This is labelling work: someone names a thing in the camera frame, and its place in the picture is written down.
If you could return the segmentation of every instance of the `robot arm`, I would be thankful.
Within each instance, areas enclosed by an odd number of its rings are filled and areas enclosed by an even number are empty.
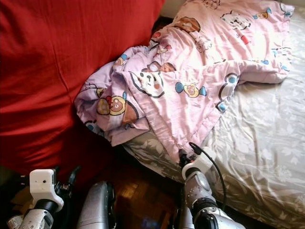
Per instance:
[[[245,227],[221,210],[212,196],[212,191],[204,173],[210,169],[212,164],[204,160],[204,154],[200,154],[195,161],[187,164],[183,170],[185,178],[184,198],[185,204],[190,210],[193,227],[190,227],[190,219],[184,217],[187,225],[181,225],[181,229],[245,229]]]

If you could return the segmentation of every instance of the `white robot part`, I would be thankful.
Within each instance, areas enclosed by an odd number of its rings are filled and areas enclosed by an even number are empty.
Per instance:
[[[35,205],[40,199],[49,199],[57,205],[57,212],[63,207],[63,200],[55,193],[55,178],[52,169],[36,169],[30,172],[30,193]]]
[[[213,159],[216,158],[216,153],[208,147],[203,147],[203,150]],[[204,154],[200,154],[195,161],[187,164],[182,169],[182,177],[186,180],[186,171],[192,167],[200,169],[200,171],[205,174],[211,167],[213,163]]]

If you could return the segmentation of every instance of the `gray floral bed sheet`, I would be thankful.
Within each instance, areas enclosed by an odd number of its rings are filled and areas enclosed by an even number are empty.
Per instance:
[[[288,78],[239,85],[202,146],[217,153],[229,206],[276,228],[305,229],[305,8],[296,8],[290,33],[294,69]],[[182,181],[152,131],[124,147],[153,171]],[[207,176],[221,200],[216,171]]]

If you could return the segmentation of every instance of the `red pillow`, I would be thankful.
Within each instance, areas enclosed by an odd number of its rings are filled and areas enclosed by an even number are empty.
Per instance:
[[[1,164],[19,173],[83,166],[111,147],[78,120],[73,100],[98,67],[147,44],[164,0],[1,0]]]

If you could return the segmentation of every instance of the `pink blanket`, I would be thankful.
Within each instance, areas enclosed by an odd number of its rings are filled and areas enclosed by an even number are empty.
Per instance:
[[[280,83],[290,69],[289,18],[273,0],[189,0],[148,47],[91,75],[80,119],[112,145],[151,128],[174,161],[200,144],[239,83]]]

